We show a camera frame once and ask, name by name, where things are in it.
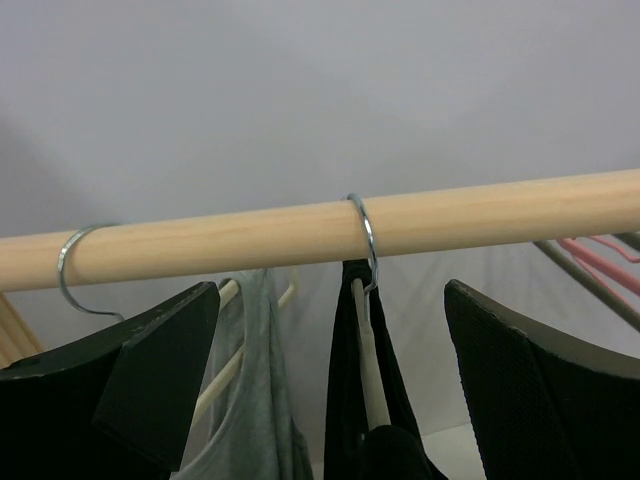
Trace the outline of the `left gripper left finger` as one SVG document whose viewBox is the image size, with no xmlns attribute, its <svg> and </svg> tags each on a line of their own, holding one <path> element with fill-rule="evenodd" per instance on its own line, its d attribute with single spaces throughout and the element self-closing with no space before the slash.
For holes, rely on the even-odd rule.
<svg viewBox="0 0 640 480">
<path fill-rule="evenodd" d="M 168 479 L 181 466 L 219 313 L 200 282 L 1 371 L 4 479 Z"/>
</svg>

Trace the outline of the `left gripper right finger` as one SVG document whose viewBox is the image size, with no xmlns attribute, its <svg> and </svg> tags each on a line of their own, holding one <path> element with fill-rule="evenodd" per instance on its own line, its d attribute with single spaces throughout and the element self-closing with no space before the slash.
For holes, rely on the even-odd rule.
<svg viewBox="0 0 640 480">
<path fill-rule="evenodd" d="M 636 479 L 639 361 L 449 281 L 444 306 L 489 479 Z"/>
</svg>

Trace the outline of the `taupe hanger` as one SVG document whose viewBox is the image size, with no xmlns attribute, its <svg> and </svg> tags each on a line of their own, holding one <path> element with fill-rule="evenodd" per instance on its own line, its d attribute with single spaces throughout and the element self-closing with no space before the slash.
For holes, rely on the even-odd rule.
<svg viewBox="0 0 640 480">
<path fill-rule="evenodd" d="M 639 312 L 606 282 L 609 278 L 598 272 L 590 273 L 561 248 L 557 240 L 534 241 L 533 245 L 634 330 L 639 331 Z"/>
</svg>

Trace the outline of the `black tank top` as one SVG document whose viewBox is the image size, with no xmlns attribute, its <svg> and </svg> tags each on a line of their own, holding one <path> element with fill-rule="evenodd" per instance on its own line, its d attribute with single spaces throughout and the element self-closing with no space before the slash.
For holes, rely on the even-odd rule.
<svg viewBox="0 0 640 480">
<path fill-rule="evenodd" d="M 326 479 L 443 479 L 425 453 L 367 261 L 343 263 L 329 365 Z"/>
</svg>

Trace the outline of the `far grey tank top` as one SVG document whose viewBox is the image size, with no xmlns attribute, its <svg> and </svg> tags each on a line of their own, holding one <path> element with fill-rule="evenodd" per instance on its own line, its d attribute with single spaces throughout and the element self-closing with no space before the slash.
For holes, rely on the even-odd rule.
<svg viewBox="0 0 640 480">
<path fill-rule="evenodd" d="M 311 479 L 307 445 L 289 402 L 270 270 L 233 273 L 239 294 L 218 316 L 210 353 L 214 377 L 244 344 L 240 371 L 206 410 L 207 444 L 175 479 Z"/>
</svg>

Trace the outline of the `cream hanger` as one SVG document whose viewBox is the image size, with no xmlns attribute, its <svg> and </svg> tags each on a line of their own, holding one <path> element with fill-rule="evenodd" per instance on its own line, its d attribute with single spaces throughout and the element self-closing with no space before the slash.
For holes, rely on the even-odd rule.
<svg viewBox="0 0 640 480">
<path fill-rule="evenodd" d="M 73 248 L 90 233 L 102 229 L 113 227 L 113 223 L 93 224 L 77 230 L 61 247 L 56 264 L 56 281 L 58 289 L 64 299 L 76 310 L 97 316 L 109 316 L 115 318 L 118 322 L 123 322 L 124 317 L 115 311 L 103 311 L 88 308 L 82 305 L 70 292 L 65 269 L 71 258 Z M 299 286 L 299 272 L 296 266 L 291 267 L 288 275 L 288 286 L 278 300 L 278 307 L 284 308 L 294 297 Z M 240 292 L 240 286 L 237 281 L 228 281 L 219 291 L 220 293 L 220 309 L 226 307 Z M 192 425 L 195 426 L 206 410 L 213 404 L 214 400 L 224 391 L 230 384 L 234 376 L 240 371 L 242 360 L 244 357 L 245 345 L 242 344 L 238 350 L 231 356 L 227 363 L 212 378 L 203 392 L 199 395 L 193 413 Z"/>
</svg>

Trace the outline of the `wooden clothes rack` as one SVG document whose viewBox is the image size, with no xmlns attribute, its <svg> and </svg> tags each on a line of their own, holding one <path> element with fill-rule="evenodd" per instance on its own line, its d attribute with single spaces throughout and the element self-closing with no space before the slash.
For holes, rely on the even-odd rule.
<svg viewBox="0 0 640 480">
<path fill-rule="evenodd" d="M 481 284 L 499 245 L 613 233 L 639 223 L 635 170 L 365 201 L 382 257 L 416 259 L 430 286 L 459 277 Z M 33 294 L 56 285 L 65 233 L 29 234 L 20 219 L 50 220 L 64 209 L 33 186 L 1 181 L 1 288 Z M 72 250 L 72 285 L 217 274 L 361 258 L 355 204 L 338 202 L 105 227 Z"/>
</svg>

